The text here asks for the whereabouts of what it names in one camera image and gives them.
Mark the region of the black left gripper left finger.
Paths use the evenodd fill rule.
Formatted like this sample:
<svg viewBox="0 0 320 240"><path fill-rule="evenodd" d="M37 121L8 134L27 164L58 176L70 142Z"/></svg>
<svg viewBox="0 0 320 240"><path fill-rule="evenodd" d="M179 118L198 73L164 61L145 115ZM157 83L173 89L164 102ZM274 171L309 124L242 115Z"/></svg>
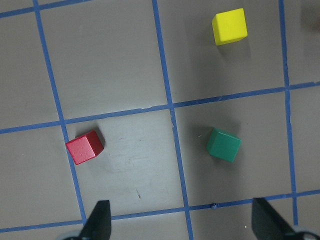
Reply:
<svg viewBox="0 0 320 240"><path fill-rule="evenodd" d="M83 226L81 240L109 240L112 232L111 205L109 200L99 200Z"/></svg>

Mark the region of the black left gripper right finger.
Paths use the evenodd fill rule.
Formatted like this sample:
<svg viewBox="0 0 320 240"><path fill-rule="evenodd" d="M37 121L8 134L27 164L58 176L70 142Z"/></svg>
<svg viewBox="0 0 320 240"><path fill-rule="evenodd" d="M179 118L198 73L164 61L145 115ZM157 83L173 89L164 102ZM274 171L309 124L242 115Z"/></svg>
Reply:
<svg viewBox="0 0 320 240"><path fill-rule="evenodd" d="M257 240L302 239L264 198L252 200L251 228Z"/></svg>

